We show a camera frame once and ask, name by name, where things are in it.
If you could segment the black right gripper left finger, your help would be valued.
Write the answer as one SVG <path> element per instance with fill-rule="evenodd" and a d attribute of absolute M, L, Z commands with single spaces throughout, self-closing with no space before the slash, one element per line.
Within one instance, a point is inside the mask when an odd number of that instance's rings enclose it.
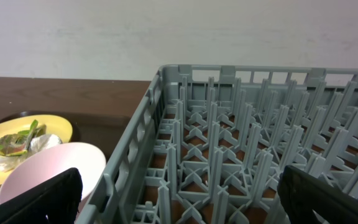
<path fill-rule="evenodd" d="M 0 224 L 74 223 L 82 190 L 79 170 L 69 168 L 0 204 Z"/>

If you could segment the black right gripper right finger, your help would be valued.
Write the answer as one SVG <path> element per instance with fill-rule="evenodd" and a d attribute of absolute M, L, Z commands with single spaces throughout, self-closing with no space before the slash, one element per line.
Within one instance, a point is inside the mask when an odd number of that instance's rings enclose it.
<path fill-rule="evenodd" d="M 294 166 L 286 166 L 277 189 L 291 223 L 358 223 L 358 200 Z"/>

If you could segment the green orange snack wrapper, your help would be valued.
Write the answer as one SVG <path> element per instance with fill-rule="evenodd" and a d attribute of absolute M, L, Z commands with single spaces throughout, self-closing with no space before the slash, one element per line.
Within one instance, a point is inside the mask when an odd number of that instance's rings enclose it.
<path fill-rule="evenodd" d="M 29 129 L 1 137 L 0 156 L 13 157 L 26 154 L 29 151 L 31 140 L 45 134 L 46 128 L 45 124 L 39 125 L 35 119 Z"/>

